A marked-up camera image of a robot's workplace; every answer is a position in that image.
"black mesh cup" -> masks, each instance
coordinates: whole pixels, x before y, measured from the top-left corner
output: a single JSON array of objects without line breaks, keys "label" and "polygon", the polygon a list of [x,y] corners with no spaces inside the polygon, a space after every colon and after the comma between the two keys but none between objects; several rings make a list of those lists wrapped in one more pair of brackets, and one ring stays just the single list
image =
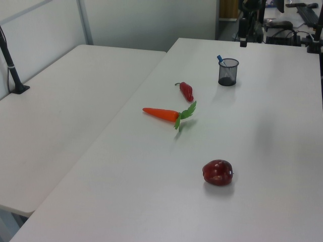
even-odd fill
[{"label": "black mesh cup", "polygon": [[236,59],[223,59],[219,62],[219,84],[222,86],[233,86],[237,83],[237,70],[239,62]]}]

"white wall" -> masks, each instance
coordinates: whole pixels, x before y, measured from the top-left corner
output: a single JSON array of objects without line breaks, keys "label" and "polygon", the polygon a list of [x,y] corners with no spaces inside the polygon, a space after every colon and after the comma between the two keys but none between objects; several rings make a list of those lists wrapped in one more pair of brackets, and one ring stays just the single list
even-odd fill
[{"label": "white wall", "polygon": [[[86,42],[77,0],[50,1],[3,24],[2,29],[23,83]],[[7,94],[7,63],[0,52],[0,99]]]},{"label": "white wall", "polygon": [[214,39],[218,2],[80,0],[94,45],[161,51],[168,51],[179,37]]}]

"apple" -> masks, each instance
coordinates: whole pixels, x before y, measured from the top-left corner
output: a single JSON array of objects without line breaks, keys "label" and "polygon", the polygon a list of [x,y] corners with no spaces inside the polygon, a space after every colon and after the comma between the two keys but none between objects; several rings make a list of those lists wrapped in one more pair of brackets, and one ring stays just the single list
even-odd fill
[{"label": "apple", "polygon": [[226,160],[213,160],[203,169],[204,180],[216,186],[225,186],[232,181],[232,165]]}]

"floor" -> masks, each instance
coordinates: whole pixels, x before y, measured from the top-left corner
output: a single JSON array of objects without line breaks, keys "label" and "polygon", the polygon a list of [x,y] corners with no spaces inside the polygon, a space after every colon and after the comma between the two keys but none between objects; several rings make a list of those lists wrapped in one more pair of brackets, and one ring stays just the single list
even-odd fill
[{"label": "floor", "polygon": [[219,40],[233,41],[239,29],[239,20],[219,22]]}]

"blue pen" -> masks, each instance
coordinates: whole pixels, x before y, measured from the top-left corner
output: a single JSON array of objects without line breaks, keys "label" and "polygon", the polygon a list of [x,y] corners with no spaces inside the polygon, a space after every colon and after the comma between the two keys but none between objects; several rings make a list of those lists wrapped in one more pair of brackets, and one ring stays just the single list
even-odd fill
[{"label": "blue pen", "polygon": [[[224,64],[226,67],[228,67],[225,62],[223,61],[222,57],[220,55],[217,56],[220,64]],[[224,70],[226,71],[226,73],[228,74],[228,76],[230,77],[230,79],[232,81],[234,81],[234,77],[232,76],[232,73],[230,72],[229,68],[224,68]]]},{"label": "blue pen", "polygon": [[220,55],[218,55],[217,58],[221,64],[223,63],[225,66],[227,66]]}]

